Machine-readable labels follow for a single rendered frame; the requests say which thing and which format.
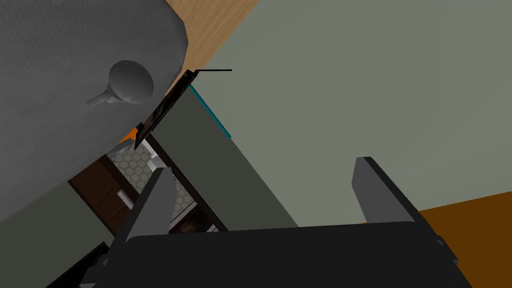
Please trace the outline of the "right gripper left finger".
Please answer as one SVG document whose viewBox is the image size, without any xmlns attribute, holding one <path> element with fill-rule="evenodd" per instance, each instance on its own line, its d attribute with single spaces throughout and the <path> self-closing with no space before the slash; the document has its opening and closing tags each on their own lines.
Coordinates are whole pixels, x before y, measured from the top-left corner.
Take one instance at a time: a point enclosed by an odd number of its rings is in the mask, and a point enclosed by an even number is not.
<svg viewBox="0 0 512 288">
<path fill-rule="evenodd" d="M 125 219 L 114 243 L 138 236 L 167 234 L 177 199 L 176 181 L 170 167 L 157 168 Z"/>
</svg>

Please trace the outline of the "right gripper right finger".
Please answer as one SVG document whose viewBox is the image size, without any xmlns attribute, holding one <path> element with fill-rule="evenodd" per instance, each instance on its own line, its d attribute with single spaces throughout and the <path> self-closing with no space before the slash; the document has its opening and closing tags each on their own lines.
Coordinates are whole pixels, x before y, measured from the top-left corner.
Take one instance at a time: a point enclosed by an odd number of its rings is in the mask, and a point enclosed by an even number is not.
<svg viewBox="0 0 512 288">
<path fill-rule="evenodd" d="M 377 162 L 369 156 L 355 160 L 351 187 L 367 223 L 427 221 Z"/>
</svg>

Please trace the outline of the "dark brown door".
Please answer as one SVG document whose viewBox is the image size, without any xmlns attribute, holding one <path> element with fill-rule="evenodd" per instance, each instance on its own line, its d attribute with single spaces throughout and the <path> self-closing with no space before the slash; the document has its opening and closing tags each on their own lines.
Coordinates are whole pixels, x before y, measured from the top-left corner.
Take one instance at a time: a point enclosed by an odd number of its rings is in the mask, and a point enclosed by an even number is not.
<svg viewBox="0 0 512 288">
<path fill-rule="evenodd" d="M 106 155 L 76 174 L 68 184 L 113 236 L 130 213 L 118 192 L 123 191 L 132 203 L 139 198 L 136 189 Z"/>
</svg>

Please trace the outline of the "black flat panel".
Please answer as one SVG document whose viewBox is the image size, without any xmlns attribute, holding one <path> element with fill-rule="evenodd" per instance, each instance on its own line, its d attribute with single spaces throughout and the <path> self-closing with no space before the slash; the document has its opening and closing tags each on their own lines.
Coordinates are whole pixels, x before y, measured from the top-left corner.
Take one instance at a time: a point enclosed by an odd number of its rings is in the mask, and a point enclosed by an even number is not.
<svg viewBox="0 0 512 288">
<path fill-rule="evenodd" d="M 177 100 L 185 93 L 191 86 L 191 83 L 196 79 L 201 72 L 231 72 L 232 69 L 196 69 L 191 71 L 187 69 L 185 73 L 179 78 L 176 84 L 164 97 L 164 99 L 155 108 L 149 118 L 136 126 L 137 132 L 134 140 L 134 148 L 136 149 L 145 139 L 145 137 L 155 129 L 155 127 L 162 121 L 170 108 L 177 102 Z"/>
</svg>

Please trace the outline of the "grey round door knob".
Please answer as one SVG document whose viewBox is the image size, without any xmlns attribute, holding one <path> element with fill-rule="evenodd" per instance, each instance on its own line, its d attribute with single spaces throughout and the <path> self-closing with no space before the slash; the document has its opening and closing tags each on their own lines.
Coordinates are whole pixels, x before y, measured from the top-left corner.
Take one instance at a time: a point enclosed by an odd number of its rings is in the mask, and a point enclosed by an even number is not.
<svg viewBox="0 0 512 288">
<path fill-rule="evenodd" d="M 154 93 L 154 81 L 149 71 L 140 63 L 121 60 L 108 73 L 106 90 L 86 102 L 92 108 L 102 103 L 141 104 Z"/>
</svg>

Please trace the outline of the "grey door leaf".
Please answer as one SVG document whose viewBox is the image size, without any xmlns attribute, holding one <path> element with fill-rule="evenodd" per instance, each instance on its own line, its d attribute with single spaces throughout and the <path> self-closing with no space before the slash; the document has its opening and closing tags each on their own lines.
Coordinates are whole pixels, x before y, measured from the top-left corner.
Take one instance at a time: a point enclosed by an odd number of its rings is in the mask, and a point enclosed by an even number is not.
<svg viewBox="0 0 512 288">
<path fill-rule="evenodd" d="M 0 222 L 117 145 L 181 73 L 188 38 L 167 0 L 0 0 Z M 87 102 L 119 61 L 154 91 L 134 104 Z"/>
</svg>

